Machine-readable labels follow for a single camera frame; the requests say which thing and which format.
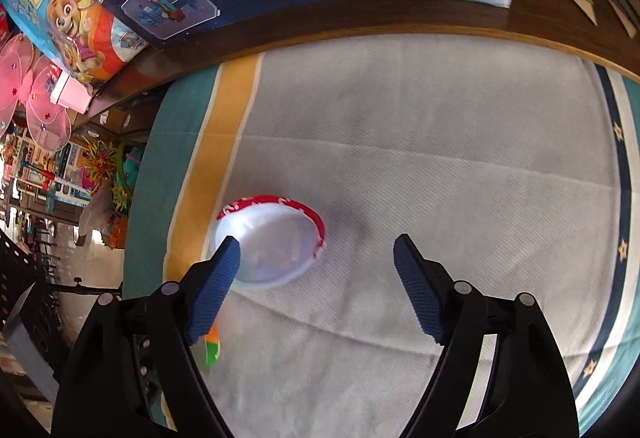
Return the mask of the orange green small wrapper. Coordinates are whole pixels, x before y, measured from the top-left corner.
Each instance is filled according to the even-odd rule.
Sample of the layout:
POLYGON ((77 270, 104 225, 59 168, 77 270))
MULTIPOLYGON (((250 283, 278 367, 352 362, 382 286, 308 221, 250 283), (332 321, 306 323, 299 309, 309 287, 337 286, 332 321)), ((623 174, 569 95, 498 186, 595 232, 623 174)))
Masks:
POLYGON ((212 366, 220 356, 220 339, 216 325, 212 325, 204 336, 205 364, 212 366))

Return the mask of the white red plastic cup lid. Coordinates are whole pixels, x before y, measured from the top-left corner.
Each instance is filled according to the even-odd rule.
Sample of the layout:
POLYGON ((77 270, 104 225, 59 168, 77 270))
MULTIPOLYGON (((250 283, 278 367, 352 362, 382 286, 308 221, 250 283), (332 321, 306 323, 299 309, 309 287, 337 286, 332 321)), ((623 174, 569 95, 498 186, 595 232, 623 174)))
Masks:
POLYGON ((231 236, 241 258, 234 286, 277 288, 302 276, 326 247, 326 224, 311 207, 279 195, 254 195, 225 205, 208 232, 212 252, 231 236))

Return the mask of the teal white striped tablecloth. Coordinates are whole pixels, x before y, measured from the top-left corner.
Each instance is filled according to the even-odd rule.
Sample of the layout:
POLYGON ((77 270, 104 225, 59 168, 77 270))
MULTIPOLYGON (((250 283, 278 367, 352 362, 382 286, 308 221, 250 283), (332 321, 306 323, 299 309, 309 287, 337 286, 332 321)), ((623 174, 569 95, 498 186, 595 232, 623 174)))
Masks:
POLYGON ((239 437, 395 437, 440 350, 393 264, 422 254, 481 292, 533 294, 581 430, 639 354, 639 86, 559 51, 479 37, 319 42, 173 83, 134 192, 125 293, 213 254, 222 209, 290 198, 326 225, 319 259, 236 286, 203 372, 239 437))

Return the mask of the pink butterfly wings toy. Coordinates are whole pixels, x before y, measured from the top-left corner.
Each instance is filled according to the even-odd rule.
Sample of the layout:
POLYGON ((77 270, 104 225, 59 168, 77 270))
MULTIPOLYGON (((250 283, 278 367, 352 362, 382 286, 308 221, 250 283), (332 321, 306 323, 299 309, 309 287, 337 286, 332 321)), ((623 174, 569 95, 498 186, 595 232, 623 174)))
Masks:
POLYGON ((39 149, 56 152, 70 141, 70 112, 85 113, 91 101, 86 86, 61 70, 23 34, 1 48, 1 135, 20 104, 26 127, 39 149))

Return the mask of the paw patrol toy package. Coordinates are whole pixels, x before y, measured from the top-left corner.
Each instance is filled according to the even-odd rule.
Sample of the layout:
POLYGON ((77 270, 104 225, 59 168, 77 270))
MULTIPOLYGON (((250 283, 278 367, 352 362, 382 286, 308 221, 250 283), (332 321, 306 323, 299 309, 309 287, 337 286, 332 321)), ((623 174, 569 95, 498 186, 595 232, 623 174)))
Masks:
POLYGON ((1 0, 12 21, 89 94, 148 43, 95 0, 1 0))

